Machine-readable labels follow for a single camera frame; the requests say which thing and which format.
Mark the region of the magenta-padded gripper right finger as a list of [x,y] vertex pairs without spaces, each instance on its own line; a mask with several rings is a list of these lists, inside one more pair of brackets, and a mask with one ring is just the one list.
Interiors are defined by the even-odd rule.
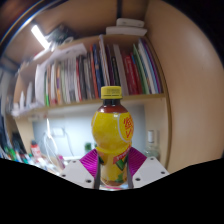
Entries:
[[127,183],[129,189],[141,188],[157,181],[169,172],[154,157],[146,157],[131,147],[127,159]]

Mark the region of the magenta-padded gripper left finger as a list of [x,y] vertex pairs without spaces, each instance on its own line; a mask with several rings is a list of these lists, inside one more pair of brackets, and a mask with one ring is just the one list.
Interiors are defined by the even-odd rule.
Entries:
[[79,160],[72,160],[60,176],[78,186],[89,189],[100,188],[100,161],[96,149]]

